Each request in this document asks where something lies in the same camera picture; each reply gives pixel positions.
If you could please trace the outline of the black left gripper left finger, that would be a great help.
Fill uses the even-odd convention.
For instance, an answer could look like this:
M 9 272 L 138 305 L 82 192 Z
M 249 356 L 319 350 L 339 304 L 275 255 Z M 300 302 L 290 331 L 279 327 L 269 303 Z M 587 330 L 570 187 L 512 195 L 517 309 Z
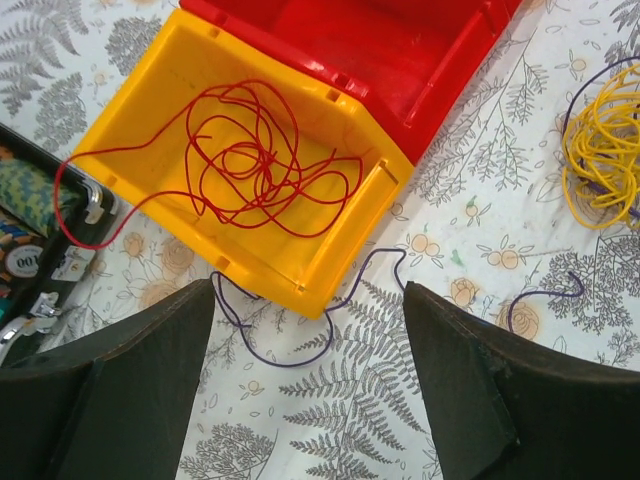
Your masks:
M 197 280 L 2 368 L 2 478 L 174 478 L 214 309 Z

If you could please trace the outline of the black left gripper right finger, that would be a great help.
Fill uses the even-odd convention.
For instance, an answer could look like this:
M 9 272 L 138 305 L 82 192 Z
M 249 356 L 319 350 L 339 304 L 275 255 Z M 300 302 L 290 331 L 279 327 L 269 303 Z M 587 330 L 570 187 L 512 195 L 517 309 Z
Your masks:
M 447 479 L 635 479 L 639 375 L 523 339 L 409 283 L 403 311 Z

